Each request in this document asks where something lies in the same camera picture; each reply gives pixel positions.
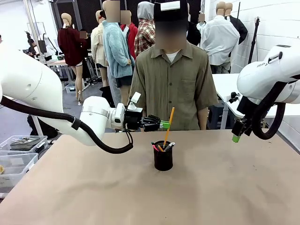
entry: pen holder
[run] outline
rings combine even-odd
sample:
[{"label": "pen holder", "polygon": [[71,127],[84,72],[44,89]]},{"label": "pen holder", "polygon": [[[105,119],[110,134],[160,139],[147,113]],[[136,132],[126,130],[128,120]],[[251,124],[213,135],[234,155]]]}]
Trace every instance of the pen holder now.
[{"label": "pen holder", "polygon": [[[163,148],[164,145],[164,141],[159,141],[154,143],[155,147],[157,149],[158,146],[160,145],[161,148]],[[154,150],[154,167],[157,170],[160,171],[167,171],[170,170],[173,167],[173,156],[172,156],[172,150],[173,147],[171,147],[168,151],[157,151],[155,149]]]}]

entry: white robotic arm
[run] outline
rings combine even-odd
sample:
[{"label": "white robotic arm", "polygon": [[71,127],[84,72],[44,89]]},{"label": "white robotic arm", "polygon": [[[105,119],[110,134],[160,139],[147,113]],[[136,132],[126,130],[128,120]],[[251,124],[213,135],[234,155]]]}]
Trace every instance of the white robotic arm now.
[{"label": "white robotic arm", "polygon": [[[232,132],[233,141],[238,142],[245,133],[253,131],[261,139],[270,139],[278,131],[282,122],[285,104],[300,103],[300,47],[277,45],[273,47],[264,61],[253,62],[241,71],[237,86],[243,95],[238,111],[245,114],[236,120]],[[277,105],[275,119],[264,133],[261,121],[269,109]]]},{"label": "white robotic arm", "polygon": [[[21,100],[28,106],[9,100]],[[85,145],[98,145],[110,153],[123,153],[132,143],[113,149],[101,142],[105,128],[148,131],[167,127],[154,116],[142,118],[142,109],[125,110],[123,104],[110,108],[105,98],[92,96],[84,101],[80,119],[63,113],[62,86],[59,77],[47,66],[18,50],[0,44],[0,103],[11,109],[37,115],[43,122]]]}]

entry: red jacket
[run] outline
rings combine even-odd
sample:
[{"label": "red jacket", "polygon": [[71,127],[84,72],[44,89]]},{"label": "red jacket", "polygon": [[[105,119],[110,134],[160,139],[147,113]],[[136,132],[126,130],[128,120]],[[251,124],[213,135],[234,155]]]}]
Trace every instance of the red jacket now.
[{"label": "red jacket", "polygon": [[[125,29],[126,25],[121,25],[120,26],[122,30]],[[128,39],[128,47],[129,47],[129,51],[130,54],[133,56],[133,58],[135,59],[135,37],[137,34],[137,27],[133,24],[133,22],[129,25],[129,31],[127,33],[127,39]]]},{"label": "red jacket", "polygon": [[87,48],[87,42],[79,37],[78,30],[71,27],[60,29],[57,41],[69,66],[76,66],[83,60],[82,52]]}]

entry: black cap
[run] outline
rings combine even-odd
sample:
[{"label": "black cap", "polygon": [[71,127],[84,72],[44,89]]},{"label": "black cap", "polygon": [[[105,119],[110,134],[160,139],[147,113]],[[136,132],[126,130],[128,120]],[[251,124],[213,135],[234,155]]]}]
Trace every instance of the black cap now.
[{"label": "black cap", "polygon": [[179,0],[180,9],[161,11],[161,4],[154,5],[155,29],[161,32],[176,32],[188,30],[188,3]]}]

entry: gray hood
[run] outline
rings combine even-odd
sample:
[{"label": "gray hood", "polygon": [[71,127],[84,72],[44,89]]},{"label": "gray hood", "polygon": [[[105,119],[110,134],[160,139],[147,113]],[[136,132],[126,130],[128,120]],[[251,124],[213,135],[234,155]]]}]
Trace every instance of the gray hood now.
[{"label": "gray hood", "polygon": [[142,1],[137,5],[137,18],[153,20],[154,4],[148,1]]}]

